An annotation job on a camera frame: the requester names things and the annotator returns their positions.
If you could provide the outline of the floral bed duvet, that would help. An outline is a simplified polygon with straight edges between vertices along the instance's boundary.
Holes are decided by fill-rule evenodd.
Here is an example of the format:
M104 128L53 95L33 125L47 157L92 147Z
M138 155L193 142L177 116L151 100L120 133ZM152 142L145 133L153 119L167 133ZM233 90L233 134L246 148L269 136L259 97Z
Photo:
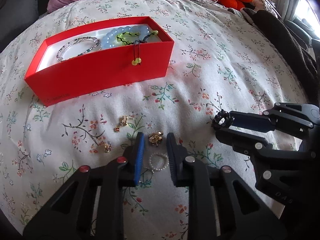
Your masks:
M150 16L174 40L167 75L45 107L24 81L40 44L111 18ZM1 52L1 210L18 232L81 165L121 155L138 132L174 133L212 167L229 165L255 185L249 157L219 143L221 109L262 113L276 102L307 103L274 46L239 14L212 1L80 0L35 22ZM127 126L116 133L123 115Z

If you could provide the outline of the red jewelry box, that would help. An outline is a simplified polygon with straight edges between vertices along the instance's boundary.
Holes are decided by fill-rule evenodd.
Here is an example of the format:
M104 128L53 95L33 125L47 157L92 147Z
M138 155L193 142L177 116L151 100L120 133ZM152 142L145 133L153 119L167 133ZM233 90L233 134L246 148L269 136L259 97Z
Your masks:
M81 55L89 43L77 44L65 61L56 59L67 42L85 36L103 37L113 28L144 25L158 31L146 43L95 49ZM149 16L115 18L75 27L45 39L24 80L45 106L99 90L164 77L173 39Z

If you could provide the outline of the dark grey cushion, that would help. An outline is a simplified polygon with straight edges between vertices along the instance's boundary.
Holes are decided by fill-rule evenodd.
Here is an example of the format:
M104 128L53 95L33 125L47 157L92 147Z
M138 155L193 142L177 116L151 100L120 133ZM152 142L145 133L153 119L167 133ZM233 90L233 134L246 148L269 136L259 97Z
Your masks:
M1 50L47 12L49 0L1 0Z

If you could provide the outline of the dark brown blanket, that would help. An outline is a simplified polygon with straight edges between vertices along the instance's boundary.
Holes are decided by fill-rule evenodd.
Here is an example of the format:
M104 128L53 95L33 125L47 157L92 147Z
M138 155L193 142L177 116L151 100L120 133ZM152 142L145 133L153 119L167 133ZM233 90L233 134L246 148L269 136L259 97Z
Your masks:
M319 106L319 75L312 56L300 46L285 24L269 11L254 11L249 8L242 8L240 11L279 51L304 88L309 102Z

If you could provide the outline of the gold red stone earring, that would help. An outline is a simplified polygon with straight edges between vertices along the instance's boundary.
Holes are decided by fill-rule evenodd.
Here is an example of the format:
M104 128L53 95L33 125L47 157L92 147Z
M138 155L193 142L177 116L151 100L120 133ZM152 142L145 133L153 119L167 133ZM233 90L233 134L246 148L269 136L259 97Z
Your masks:
M119 122L116 124L116 126L114 127L114 131L116 133L120 132L120 129L122 127L127 126L127 122L128 122L128 116L123 115L119 118Z

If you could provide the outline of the gold turtle charm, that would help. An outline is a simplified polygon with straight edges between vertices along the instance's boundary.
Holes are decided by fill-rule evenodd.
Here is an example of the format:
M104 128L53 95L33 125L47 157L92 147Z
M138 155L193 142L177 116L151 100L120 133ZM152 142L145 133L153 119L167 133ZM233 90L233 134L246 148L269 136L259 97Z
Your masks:
M149 143L152 146L158 146L163 140L163 132L158 131L158 132L155 132L155 133L151 133L148 136L148 140L149 140Z

